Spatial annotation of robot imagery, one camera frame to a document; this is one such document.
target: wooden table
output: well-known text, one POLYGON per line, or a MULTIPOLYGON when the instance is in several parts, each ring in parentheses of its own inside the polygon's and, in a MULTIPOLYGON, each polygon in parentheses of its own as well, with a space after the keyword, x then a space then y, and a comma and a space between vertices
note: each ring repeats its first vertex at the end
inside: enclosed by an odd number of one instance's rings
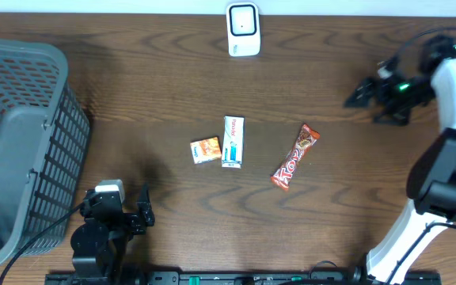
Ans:
MULTIPOLYGON (((375 109, 343 102, 410 36, 456 19, 260 23, 260 54, 234 59, 223 16, 0 13, 0 38, 50 43, 66 54, 71 86, 94 116, 75 203, 99 181, 121 178, 134 210, 150 183, 156 226, 131 242, 128 260, 184 271, 348 266, 400 214, 408 172, 438 135, 434 104, 414 110, 411 125, 391 127, 371 123, 375 109), (222 138, 225 115, 246 118, 242 170, 193 165, 189 143, 222 138), (269 176, 304 122, 321 139, 286 193, 269 176)), ((73 270, 69 240, 81 224, 75 215, 60 247, 21 258, 7 283, 38 285, 48 272, 73 270)), ((413 267, 456 283, 456 231, 441 234, 413 267)))

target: gray plastic basket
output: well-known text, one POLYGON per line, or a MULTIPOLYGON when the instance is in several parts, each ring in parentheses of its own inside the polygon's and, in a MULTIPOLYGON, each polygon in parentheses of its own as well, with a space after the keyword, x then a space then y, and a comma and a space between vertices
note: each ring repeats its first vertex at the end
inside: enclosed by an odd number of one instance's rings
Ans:
MULTIPOLYGON (((63 53, 51 45, 0 40, 0 264, 73 203, 89 122, 67 73, 63 53)), ((25 255, 56 247, 66 227, 25 255)))

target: white wall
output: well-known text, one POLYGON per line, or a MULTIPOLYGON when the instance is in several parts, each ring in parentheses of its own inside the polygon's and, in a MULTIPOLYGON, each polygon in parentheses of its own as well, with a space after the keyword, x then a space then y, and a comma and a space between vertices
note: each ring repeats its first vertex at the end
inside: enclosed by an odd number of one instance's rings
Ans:
MULTIPOLYGON (((0 0, 0 12, 224 14, 227 0, 0 0)), ((267 15, 456 17, 456 0, 254 0, 267 15)))

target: snack bar wrapper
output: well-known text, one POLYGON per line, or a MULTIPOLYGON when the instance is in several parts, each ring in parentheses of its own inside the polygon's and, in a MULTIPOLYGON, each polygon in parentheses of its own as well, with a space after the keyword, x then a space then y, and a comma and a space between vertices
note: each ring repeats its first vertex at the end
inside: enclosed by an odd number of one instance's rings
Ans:
POLYGON ((311 146, 320 138, 320 134, 310 129, 305 123, 300 130, 297 141, 294 143, 293 149, 286 156, 283 164, 270 177, 272 182, 281 187, 284 191, 288 191, 290 180, 293 173, 297 169, 298 162, 303 158, 311 146))

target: white snack package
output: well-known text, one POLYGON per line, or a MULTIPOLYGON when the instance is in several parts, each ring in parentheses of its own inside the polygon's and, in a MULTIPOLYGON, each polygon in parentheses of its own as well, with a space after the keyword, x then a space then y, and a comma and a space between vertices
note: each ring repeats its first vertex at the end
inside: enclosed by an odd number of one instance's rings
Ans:
POLYGON ((242 167, 244 150, 244 118, 225 116, 225 137, 222 144, 221 166, 242 167))

